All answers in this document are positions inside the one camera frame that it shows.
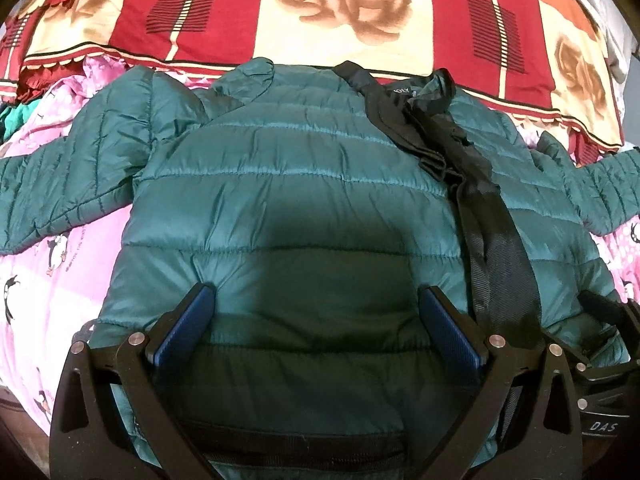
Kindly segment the pink penguin quilt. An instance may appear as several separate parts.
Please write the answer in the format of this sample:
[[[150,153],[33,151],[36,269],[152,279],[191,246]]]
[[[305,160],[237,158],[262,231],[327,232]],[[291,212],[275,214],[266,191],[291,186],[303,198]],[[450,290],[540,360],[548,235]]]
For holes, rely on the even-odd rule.
[[[169,383],[186,420],[436,438],[460,402],[418,290],[470,310],[461,240],[446,185],[333,70],[255,58],[191,84],[99,58],[2,148],[1,374],[49,428],[75,337],[116,344],[207,283]]]

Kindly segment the green purple clothes pile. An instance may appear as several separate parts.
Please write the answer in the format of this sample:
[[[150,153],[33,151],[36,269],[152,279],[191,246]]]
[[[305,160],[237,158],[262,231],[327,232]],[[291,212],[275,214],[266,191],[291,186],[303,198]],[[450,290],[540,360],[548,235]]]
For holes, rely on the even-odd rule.
[[[0,112],[0,138],[1,143],[6,143],[11,136],[20,130],[29,117],[32,116],[35,108],[38,106],[40,99],[35,99],[27,104],[10,105],[8,103],[1,104]]]

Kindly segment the teal quilted puffer jacket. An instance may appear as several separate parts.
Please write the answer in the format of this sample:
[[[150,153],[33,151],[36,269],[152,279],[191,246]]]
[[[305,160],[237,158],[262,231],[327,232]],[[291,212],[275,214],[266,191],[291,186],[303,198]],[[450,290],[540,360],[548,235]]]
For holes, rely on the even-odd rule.
[[[596,238],[639,155],[578,167],[446,70],[138,66],[1,163],[1,250],[128,208],[55,400],[57,479],[580,479],[639,325]]]

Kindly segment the red cream rose blanket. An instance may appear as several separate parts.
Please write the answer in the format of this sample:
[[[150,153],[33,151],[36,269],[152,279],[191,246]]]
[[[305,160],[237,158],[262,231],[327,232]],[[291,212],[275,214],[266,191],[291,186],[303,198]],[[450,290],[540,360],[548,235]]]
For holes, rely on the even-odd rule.
[[[579,0],[28,0],[1,41],[2,100],[103,53],[195,78],[256,56],[385,80],[446,68],[574,150],[624,143],[604,28]]]

